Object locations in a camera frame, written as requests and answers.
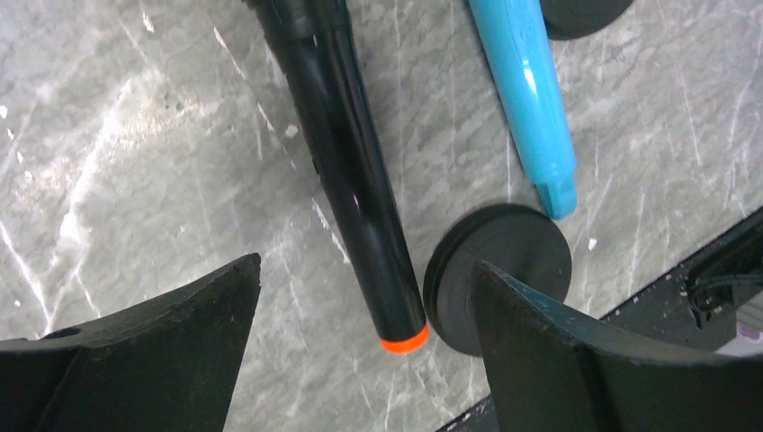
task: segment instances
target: orange tip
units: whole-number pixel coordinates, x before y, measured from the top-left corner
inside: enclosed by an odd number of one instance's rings
[[[410,354],[421,348],[429,338],[429,325],[424,324],[424,328],[414,337],[407,340],[392,342],[391,340],[381,340],[381,346],[392,354]]]

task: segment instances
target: blue marker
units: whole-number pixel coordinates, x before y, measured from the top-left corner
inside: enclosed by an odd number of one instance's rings
[[[575,150],[539,0],[470,0],[525,173],[548,215],[575,211]]]

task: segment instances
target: black rubber disc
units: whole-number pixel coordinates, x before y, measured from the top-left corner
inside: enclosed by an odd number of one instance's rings
[[[582,38],[611,24],[633,0],[541,0],[549,38]]]
[[[424,307],[440,338],[471,356],[481,356],[469,293],[471,272],[479,260],[560,302],[567,297],[572,271],[567,240],[538,211],[495,204],[456,223],[426,268]]]

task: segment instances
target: hole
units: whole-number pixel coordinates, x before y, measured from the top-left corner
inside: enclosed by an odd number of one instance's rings
[[[54,331],[53,333],[50,333],[43,339],[61,339],[61,338],[67,338],[69,336],[78,335],[79,332],[82,331],[79,328],[75,327],[69,327],[69,328],[62,328],[59,331]]]

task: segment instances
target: gray marble surface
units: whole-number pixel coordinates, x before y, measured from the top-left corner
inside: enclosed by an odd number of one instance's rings
[[[351,12],[421,281],[468,210],[539,204],[463,3]],[[567,303],[600,316],[763,204],[763,5],[637,0],[553,50],[580,165]],[[484,396],[480,361],[436,337],[382,352],[285,87],[237,0],[0,1],[0,337],[255,251],[226,430],[433,430]]]

